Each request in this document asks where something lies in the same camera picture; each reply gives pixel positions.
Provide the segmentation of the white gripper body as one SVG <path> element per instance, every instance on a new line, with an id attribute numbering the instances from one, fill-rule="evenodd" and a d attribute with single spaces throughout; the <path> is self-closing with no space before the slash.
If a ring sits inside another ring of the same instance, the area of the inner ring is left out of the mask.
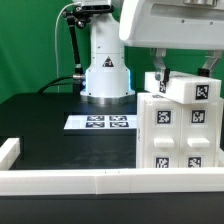
<path id="1" fill-rule="evenodd" d="M 135 47 L 224 50 L 224 0 L 124 0 L 119 37 Z"/>

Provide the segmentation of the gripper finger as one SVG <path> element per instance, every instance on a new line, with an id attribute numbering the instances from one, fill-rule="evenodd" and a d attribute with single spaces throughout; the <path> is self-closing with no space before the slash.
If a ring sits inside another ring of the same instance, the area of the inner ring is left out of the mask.
<path id="1" fill-rule="evenodd" d="M 155 67 L 155 79 L 161 82 L 168 82 L 170 69 L 165 66 L 163 61 L 163 58 L 166 56 L 166 50 L 164 48 L 152 48 L 150 53 Z"/>
<path id="2" fill-rule="evenodd" d="M 206 61 L 204 65 L 198 69 L 197 74 L 202 77 L 212 77 L 215 67 L 222 59 L 222 50 L 208 50 L 206 53 Z"/>

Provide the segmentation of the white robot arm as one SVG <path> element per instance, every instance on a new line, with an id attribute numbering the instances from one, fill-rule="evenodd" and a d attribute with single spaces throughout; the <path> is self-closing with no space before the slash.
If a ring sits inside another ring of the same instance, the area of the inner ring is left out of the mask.
<path id="1" fill-rule="evenodd" d="M 119 103 L 134 96 L 124 63 L 126 46 L 149 48 L 154 78 L 167 82 L 168 49 L 207 50 L 198 74 L 209 77 L 224 53 L 224 0 L 73 0 L 79 28 L 91 25 L 91 64 L 81 92 L 88 102 Z"/>

